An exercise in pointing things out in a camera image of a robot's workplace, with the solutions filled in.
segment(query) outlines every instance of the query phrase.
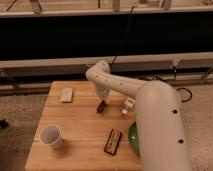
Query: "railing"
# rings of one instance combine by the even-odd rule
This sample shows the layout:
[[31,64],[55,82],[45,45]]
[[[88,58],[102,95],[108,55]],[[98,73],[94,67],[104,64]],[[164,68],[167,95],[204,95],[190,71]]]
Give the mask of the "railing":
[[213,0],[1,0],[0,17],[212,11]]

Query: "green object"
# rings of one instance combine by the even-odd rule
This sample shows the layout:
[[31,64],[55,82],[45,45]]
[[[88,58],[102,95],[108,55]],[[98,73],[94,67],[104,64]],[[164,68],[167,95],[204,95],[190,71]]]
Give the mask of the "green object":
[[129,128],[128,139],[129,139],[129,143],[130,143],[132,149],[134,150],[134,152],[139,155],[140,153],[139,153],[136,122],[134,122],[131,125],[131,127]]

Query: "cable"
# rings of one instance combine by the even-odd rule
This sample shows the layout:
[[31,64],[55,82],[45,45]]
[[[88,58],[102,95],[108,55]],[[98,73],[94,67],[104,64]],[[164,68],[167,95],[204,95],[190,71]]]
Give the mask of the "cable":
[[116,52],[116,55],[115,55],[115,57],[114,57],[112,63],[110,64],[110,68],[111,68],[112,65],[115,63],[115,60],[116,60],[117,57],[119,56],[119,54],[120,54],[120,52],[121,52],[121,49],[122,49],[122,47],[123,47],[123,45],[124,45],[124,43],[125,43],[125,41],[126,41],[127,35],[128,35],[128,33],[129,33],[129,28],[130,28],[131,19],[132,19],[132,13],[133,13],[133,11],[134,11],[134,8],[135,8],[135,6],[133,5],[132,8],[131,8],[130,14],[129,14],[129,19],[128,19],[128,24],[127,24],[127,27],[126,27],[126,31],[125,31],[125,33],[124,33],[124,36],[123,36],[122,40],[121,40],[121,43],[120,43],[120,46],[119,46],[119,48],[118,48],[118,50],[117,50],[117,52]]
[[188,99],[182,100],[183,103],[188,102],[188,101],[190,101],[192,99],[192,92],[188,88],[181,87],[181,88],[177,89],[178,92],[180,90],[184,90],[184,91],[186,91],[189,94],[189,98]]

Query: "black wall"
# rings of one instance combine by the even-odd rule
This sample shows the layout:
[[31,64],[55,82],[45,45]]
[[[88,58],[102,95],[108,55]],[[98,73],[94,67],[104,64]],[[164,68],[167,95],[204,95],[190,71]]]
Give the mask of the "black wall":
[[[0,19],[0,60],[115,55],[129,15]],[[213,12],[133,14],[121,55],[213,51]]]

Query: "metal bar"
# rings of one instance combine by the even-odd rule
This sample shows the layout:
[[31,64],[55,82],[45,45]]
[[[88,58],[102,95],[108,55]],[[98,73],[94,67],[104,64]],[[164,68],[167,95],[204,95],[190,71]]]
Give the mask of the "metal bar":
[[205,72],[202,76],[201,76],[201,80],[206,80],[209,76],[209,74],[211,74],[211,72],[213,71],[213,67],[209,68],[207,72]]
[[17,94],[20,91],[20,87],[15,81],[15,79],[10,77],[4,69],[0,69],[0,73],[4,78],[7,79],[8,83],[13,87],[13,93]]
[[34,14],[41,14],[42,8],[39,0],[30,0]]
[[7,12],[9,11],[14,5],[15,3],[17,2],[18,0],[12,0],[10,3],[9,3],[9,6],[7,6],[6,8],[3,9],[4,12]]

